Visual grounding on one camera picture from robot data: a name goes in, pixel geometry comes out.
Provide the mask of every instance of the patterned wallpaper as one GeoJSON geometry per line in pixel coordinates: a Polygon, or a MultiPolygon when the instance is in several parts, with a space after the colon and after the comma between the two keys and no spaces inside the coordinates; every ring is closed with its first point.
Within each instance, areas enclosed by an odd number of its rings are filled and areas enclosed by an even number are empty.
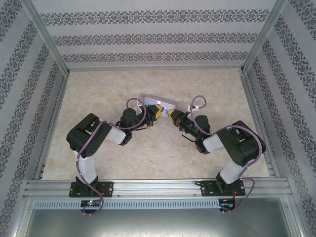
{"type": "Polygon", "coordinates": [[[248,72],[279,170],[316,236],[316,7],[290,0],[248,72]]]}
{"type": "Polygon", "coordinates": [[[276,0],[35,0],[70,69],[242,66],[276,0]]]}
{"type": "Polygon", "coordinates": [[[64,76],[18,0],[0,3],[0,237],[34,178],[64,76]]]}

